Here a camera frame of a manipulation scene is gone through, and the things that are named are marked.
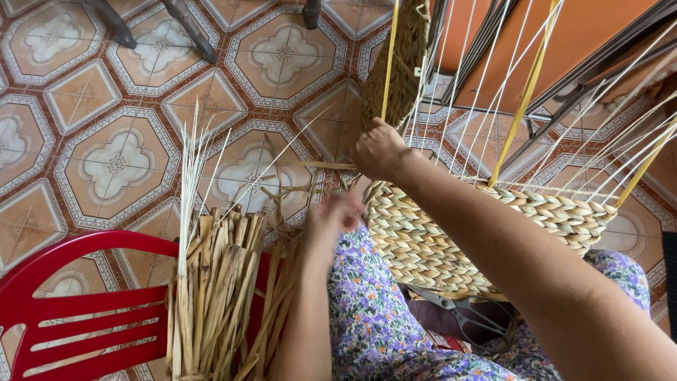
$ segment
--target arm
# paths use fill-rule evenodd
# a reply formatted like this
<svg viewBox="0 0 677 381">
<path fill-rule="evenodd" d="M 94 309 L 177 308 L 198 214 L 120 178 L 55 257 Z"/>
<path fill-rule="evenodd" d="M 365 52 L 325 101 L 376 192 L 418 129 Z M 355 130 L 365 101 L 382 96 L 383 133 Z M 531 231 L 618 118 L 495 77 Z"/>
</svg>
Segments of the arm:
<svg viewBox="0 0 677 381">
<path fill-rule="evenodd" d="M 329 196 L 309 210 L 305 242 L 297 257 L 300 278 L 270 369 L 271 380 L 331 379 L 327 270 L 341 233 L 353 230 L 363 211 L 359 197 L 347 193 Z"/>
<path fill-rule="evenodd" d="M 360 171 L 397 184 L 440 225 L 521 312 L 564 378 L 677 379 L 677 346 L 614 282 L 374 124 L 353 153 Z"/>
</svg>

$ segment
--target person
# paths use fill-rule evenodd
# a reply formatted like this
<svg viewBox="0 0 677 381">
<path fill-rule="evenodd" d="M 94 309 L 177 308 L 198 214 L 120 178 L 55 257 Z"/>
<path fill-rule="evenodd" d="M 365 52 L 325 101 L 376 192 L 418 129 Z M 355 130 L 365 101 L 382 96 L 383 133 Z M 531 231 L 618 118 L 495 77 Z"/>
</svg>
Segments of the person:
<svg viewBox="0 0 677 381">
<path fill-rule="evenodd" d="M 359 223 L 364 205 L 344 193 L 308 213 L 303 270 L 272 380 L 677 380 L 677 346 L 649 318 L 637 263 L 597 249 L 581 260 L 408 148 L 382 120 L 372 123 L 351 153 L 358 170 L 409 195 L 525 324 L 495 361 L 434 348 Z"/>
</svg>

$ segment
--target tiled floor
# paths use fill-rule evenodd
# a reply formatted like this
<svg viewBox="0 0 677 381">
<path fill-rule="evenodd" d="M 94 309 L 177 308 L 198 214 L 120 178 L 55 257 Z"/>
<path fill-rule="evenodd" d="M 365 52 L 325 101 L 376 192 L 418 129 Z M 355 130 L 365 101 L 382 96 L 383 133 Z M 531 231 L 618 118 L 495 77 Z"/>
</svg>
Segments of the tiled floor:
<svg viewBox="0 0 677 381">
<path fill-rule="evenodd" d="M 80 2 L 0 3 L 0 275 L 46 245 L 92 230 L 176 237 L 180 131 L 184 123 L 192 124 L 196 100 L 198 127 L 215 137 L 203 174 L 205 179 L 215 174 L 216 181 L 209 193 L 206 181 L 198 189 L 207 206 L 240 200 L 255 211 L 275 208 L 264 189 L 274 194 L 280 186 L 311 183 L 336 188 L 337 173 L 319 173 L 300 161 L 345 160 L 360 131 L 361 87 L 385 40 L 392 6 L 391 0 L 327 1 L 319 28 L 308 31 L 300 15 L 303 4 L 296 0 L 188 1 L 203 35 L 217 48 L 218 63 L 210 65 L 159 1 L 111 1 L 137 39 L 135 49 L 112 42 L 111 28 Z M 439 83 L 449 85 L 445 79 Z M 576 125 L 573 115 L 566 118 L 501 179 L 533 177 L 532 184 L 584 190 L 601 186 L 613 166 L 575 176 L 577 171 L 650 103 L 633 102 L 603 128 L 599 125 L 609 113 L 601 105 Z M 549 102 L 541 112 L 555 109 Z M 509 125 L 510 117 L 492 122 L 491 115 L 485 120 L 481 113 L 422 105 L 406 141 L 456 173 L 465 169 L 489 176 Z M 565 139 L 547 155 L 568 127 Z M 282 155 L 280 173 L 269 169 L 245 192 L 303 128 Z M 527 138 L 523 128 L 509 152 Z M 580 148 L 589 138 L 591 148 Z M 662 230 L 675 231 L 676 150 L 672 144 L 661 153 L 596 245 L 626 253 L 648 272 L 652 314 L 663 328 L 667 302 L 660 236 Z M 603 190 L 613 189 L 615 181 Z M 357 187 L 367 184 L 363 179 Z M 284 222 L 274 214 L 271 227 L 302 226 L 318 194 L 313 199 L 305 191 L 287 194 Z M 271 229 L 266 244 L 277 238 Z M 160 285 L 171 267 L 171 260 L 145 252 L 96 252 L 58 271 L 35 295 Z M 11 332 L 0 346 L 0 381 L 8 377 L 21 332 L 18 326 L 5 329 Z M 163 367 L 158 360 L 107 380 L 164 380 Z"/>
</svg>

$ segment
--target orange panel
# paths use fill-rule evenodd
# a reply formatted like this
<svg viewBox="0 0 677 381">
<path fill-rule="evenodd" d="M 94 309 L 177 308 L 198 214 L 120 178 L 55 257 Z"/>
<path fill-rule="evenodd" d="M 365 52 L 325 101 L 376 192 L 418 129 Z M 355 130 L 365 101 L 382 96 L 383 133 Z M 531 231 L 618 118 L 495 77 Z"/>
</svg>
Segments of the orange panel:
<svg viewBox="0 0 677 381">
<path fill-rule="evenodd" d="M 550 36 L 533 97 L 536 98 L 545 92 L 656 2 L 657 0 L 566 0 Z M 492 99 L 505 80 L 510 57 L 515 48 L 528 4 L 528 0 L 520 0 L 504 23 L 484 82 L 477 94 L 475 107 L 489 108 Z M 549 11 L 549 1 L 537 0 L 532 3 L 524 33 L 519 41 L 516 59 L 543 25 Z M 510 76 L 499 106 L 500 111 L 514 113 L 519 106 L 519 98 L 531 70 L 542 34 L 541 31 Z M 479 86 L 487 57 L 488 52 L 471 73 L 454 104 L 468 107 L 473 104 L 476 93 L 472 90 Z"/>
<path fill-rule="evenodd" d="M 492 2 L 491 0 L 476 1 L 475 11 L 473 12 L 473 20 L 470 22 L 470 31 L 468 31 L 468 21 L 470 20 L 470 14 L 473 10 L 473 2 L 471 0 L 446 1 L 449 3 L 447 5 L 447 16 L 443 21 L 444 28 L 442 29 L 442 35 L 439 40 L 439 49 L 437 51 L 435 63 L 440 65 L 441 47 L 444 43 L 444 38 L 446 35 L 447 43 L 444 47 L 444 57 L 441 61 L 441 67 L 447 71 L 456 71 L 458 70 L 458 61 L 460 60 L 461 51 L 463 50 L 463 40 L 465 39 L 465 34 L 468 33 L 468 42 L 466 43 L 467 52 L 470 44 L 477 35 L 479 27 L 482 25 L 482 20 L 484 20 L 484 17 L 487 15 L 489 6 Z M 434 6 L 435 0 L 431 0 L 429 9 L 432 11 Z"/>
</svg>

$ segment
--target yellow plastic strip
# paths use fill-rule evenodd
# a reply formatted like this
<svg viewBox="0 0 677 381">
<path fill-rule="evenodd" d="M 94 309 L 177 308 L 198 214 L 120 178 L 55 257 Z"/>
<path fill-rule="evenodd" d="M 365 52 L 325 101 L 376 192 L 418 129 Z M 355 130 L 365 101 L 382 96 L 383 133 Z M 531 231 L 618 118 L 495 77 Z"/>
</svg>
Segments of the yellow plastic strip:
<svg viewBox="0 0 677 381">
<path fill-rule="evenodd" d="M 656 156 L 658 156 L 658 153 L 661 152 L 661 149 L 668 142 L 668 139 L 675 131 L 675 129 L 677 129 L 677 115 L 670 122 L 670 125 L 668 126 L 668 132 L 660 140 L 658 140 L 656 144 L 653 145 L 653 148 L 651 149 L 651 154 L 646 158 L 646 160 L 644 160 L 644 163 L 640 165 L 635 176 L 632 177 L 628 186 L 625 188 L 625 190 L 623 190 L 623 193 L 621 193 L 621 195 L 618 197 L 618 200 L 616 201 L 614 207 L 619 207 L 623 205 L 623 202 L 628 198 L 628 196 L 630 196 L 630 192 L 632 192 L 632 189 L 637 185 L 639 179 L 642 178 L 644 173 L 647 171 L 647 169 L 651 165 L 651 162 L 656 158 Z"/>
<path fill-rule="evenodd" d="M 550 11 L 548 12 L 548 15 L 552 13 L 553 9 L 557 6 L 557 4 L 559 4 L 559 1 L 563 0 L 551 0 Z M 492 187 L 496 184 L 496 180 L 498 179 L 498 172 L 501 169 L 503 160 L 505 160 L 506 155 L 508 154 L 508 148 L 510 147 L 510 143 L 512 143 L 512 139 L 515 138 L 517 128 L 522 122 L 522 118 L 524 117 L 524 113 L 527 110 L 527 106 L 529 106 L 529 102 L 531 102 L 533 89 L 536 87 L 536 81 L 538 81 L 538 74 L 540 73 L 541 66 L 543 65 L 543 57 L 545 56 L 546 52 L 546 41 L 548 40 L 552 32 L 554 20 L 555 20 L 554 16 L 551 16 L 550 19 L 548 20 L 548 25 L 546 26 L 545 33 L 543 34 L 543 39 L 541 40 L 541 45 L 538 47 L 538 51 L 536 52 L 536 58 L 533 61 L 533 64 L 531 65 L 531 71 L 529 72 L 527 82 L 524 85 L 524 91 L 522 92 L 522 101 L 519 107 L 517 108 L 517 111 L 515 111 L 515 116 L 512 118 L 512 123 L 510 124 L 510 130 L 508 131 L 508 136 L 506 137 L 505 145 L 501 150 L 501 155 L 498 157 L 498 163 L 496 163 L 494 172 L 492 173 L 491 178 L 489 178 L 489 183 L 487 184 L 489 187 Z"/>
<path fill-rule="evenodd" d="M 383 89 L 383 105 L 381 106 L 381 119 L 385 120 L 385 110 L 388 106 L 388 91 L 390 90 L 390 70 L 393 66 L 393 50 L 395 50 L 395 32 L 397 32 L 397 14 L 399 13 L 399 0 L 395 0 L 393 8 L 393 26 L 390 30 L 390 46 L 388 47 L 388 65 L 385 68 L 385 86 Z"/>
</svg>

